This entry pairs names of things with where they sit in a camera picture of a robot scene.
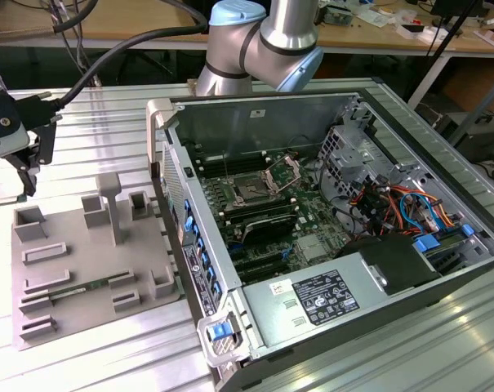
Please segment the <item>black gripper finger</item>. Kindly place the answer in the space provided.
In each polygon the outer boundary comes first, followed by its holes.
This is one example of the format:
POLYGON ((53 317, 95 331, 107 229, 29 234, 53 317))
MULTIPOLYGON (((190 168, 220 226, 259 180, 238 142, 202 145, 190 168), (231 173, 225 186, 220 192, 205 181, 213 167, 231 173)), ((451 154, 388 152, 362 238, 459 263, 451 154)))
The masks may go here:
POLYGON ((3 157, 18 172, 26 172, 29 169, 29 152, 19 150, 3 157))
POLYGON ((35 139, 24 149, 19 173, 24 185, 24 194, 32 197, 36 192, 37 174, 40 166, 52 162, 56 138, 56 123, 34 128, 35 139))

